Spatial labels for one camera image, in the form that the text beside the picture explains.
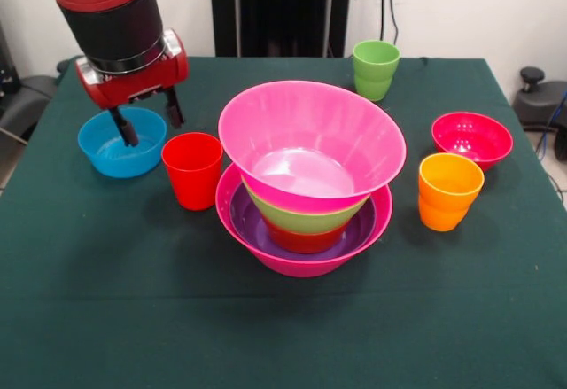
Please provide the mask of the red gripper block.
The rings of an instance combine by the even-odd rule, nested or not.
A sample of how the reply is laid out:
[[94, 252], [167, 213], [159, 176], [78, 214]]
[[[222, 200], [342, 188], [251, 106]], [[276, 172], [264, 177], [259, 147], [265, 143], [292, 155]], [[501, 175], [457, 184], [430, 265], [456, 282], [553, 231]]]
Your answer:
[[163, 32], [161, 43], [164, 45], [161, 54], [148, 66], [133, 73], [104, 74], [91, 65], [86, 57], [75, 61], [75, 69], [82, 87], [96, 105], [103, 110], [109, 109], [126, 146], [136, 147], [139, 140], [132, 123], [123, 117], [117, 107], [119, 105], [165, 91], [170, 124], [182, 126], [185, 122], [174, 88], [189, 74], [185, 49], [173, 29]]

